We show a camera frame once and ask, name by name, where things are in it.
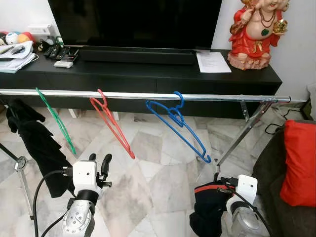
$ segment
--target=blue hanger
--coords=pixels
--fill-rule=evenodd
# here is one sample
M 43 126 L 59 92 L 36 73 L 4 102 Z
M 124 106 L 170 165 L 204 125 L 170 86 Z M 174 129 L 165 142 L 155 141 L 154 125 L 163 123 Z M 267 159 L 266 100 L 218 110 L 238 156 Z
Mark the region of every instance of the blue hanger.
M 185 123 L 184 118 L 182 116 L 182 114 L 180 113 L 179 109 L 182 108 L 184 106 L 184 99 L 183 96 L 180 92 L 175 91 L 173 92 L 174 94 L 178 95 L 181 99 L 181 104 L 180 105 L 176 105 L 176 107 L 171 107 L 168 108 L 165 105 L 156 102 L 156 101 L 150 101 L 147 100 L 146 101 L 146 106 L 147 108 L 153 113 L 155 114 L 159 119 L 161 119 L 168 127 L 170 127 L 185 143 L 187 143 L 187 145 L 189 147 L 191 147 L 191 149 L 198 154 L 199 157 L 201 157 L 203 159 L 203 161 L 205 161 L 206 163 L 211 163 L 212 159 L 209 155 L 206 156 L 205 158 L 205 154 L 206 154 L 206 149 L 203 145 L 203 143 L 200 141 L 200 139 L 197 137 L 197 135 L 192 131 L 192 129 Z M 168 112 L 168 116 L 169 118 L 171 118 L 176 124 L 178 124 L 180 127 L 186 127 L 189 132 L 194 136 L 194 138 L 197 140 L 197 142 L 199 143 L 199 145 L 201 146 L 202 150 L 203 150 L 203 154 L 201 154 L 194 146 L 192 146 L 172 125 L 170 125 L 162 116 L 160 116 L 155 110 L 152 109 L 152 105 L 158 105 L 161 108 L 164 108 L 167 112 Z

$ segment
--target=tiled floor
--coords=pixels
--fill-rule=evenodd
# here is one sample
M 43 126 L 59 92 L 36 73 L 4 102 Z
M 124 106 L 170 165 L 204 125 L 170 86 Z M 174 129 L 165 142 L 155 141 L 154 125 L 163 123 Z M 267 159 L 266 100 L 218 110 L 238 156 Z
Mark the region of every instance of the tiled floor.
M 62 145 L 61 151 L 70 163 L 96 153 L 100 169 L 103 157 L 107 153 L 113 155 L 108 177 L 113 186 L 104 189 L 103 198 L 97 203 L 93 237 L 196 236 L 189 225 L 195 202 L 194 187 L 213 180 L 214 166 L 197 161 L 194 152 L 154 115 L 120 113 L 119 125 L 136 154 L 136 160 L 132 160 L 96 112 L 84 111 L 74 119 L 68 110 L 59 110 L 77 151 L 73 155 L 48 110 L 37 108 L 37 111 L 46 117 L 44 125 Z M 301 119 L 295 112 L 289 118 Z M 220 156 L 244 125 L 243 120 L 237 119 L 185 119 L 212 158 Z M 272 137 L 264 132 L 271 122 L 284 123 L 270 109 L 222 165 L 221 176 L 251 175 L 256 159 Z M 182 134 L 194 142 L 190 133 L 182 131 Z M 4 113 L 0 114 L 0 142 L 16 156 L 31 159 L 21 138 L 9 130 Z M 13 168 L 11 159 L 0 154 L 0 237 L 34 236 L 33 222 Z M 35 164 L 28 165 L 26 176 L 33 195 L 41 178 Z M 51 199 L 43 185 L 38 198 L 40 233 L 64 213 L 70 197 L 65 193 Z M 56 225 L 47 236 L 61 236 L 61 225 Z

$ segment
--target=stack of papers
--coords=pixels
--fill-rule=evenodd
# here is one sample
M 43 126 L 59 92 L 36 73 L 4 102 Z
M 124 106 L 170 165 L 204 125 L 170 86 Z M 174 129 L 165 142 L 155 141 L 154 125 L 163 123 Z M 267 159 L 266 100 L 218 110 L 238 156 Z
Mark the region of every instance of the stack of papers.
M 35 54 L 32 53 L 33 51 L 32 44 L 33 44 L 32 41 L 27 41 L 24 43 L 0 46 L 0 52 L 12 46 L 18 47 L 20 45 L 23 45 L 25 48 L 24 51 L 17 54 L 12 54 L 11 53 L 12 50 L 9 50 L 8 52 L 4 54 L 0 54 L 0 72 L 16 73 L 22 67 L 30 63 L 35 58 Z

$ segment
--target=red cushion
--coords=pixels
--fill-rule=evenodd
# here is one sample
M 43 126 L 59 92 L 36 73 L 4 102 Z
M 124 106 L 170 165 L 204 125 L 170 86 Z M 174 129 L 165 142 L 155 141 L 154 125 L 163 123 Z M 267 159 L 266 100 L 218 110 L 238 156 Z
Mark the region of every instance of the red cushion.
M 291 206 L 316 207 L 316 125 L 285 124 L 287 172 L 281 198 Z

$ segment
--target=soundbar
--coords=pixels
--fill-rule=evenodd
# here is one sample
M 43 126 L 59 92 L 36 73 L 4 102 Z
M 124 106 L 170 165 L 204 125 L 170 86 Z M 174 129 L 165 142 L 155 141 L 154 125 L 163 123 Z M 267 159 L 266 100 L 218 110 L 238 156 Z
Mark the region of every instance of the soundbar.
M 191 65 L 193 50 L 85 46 L 80 50 L 84 61 Z

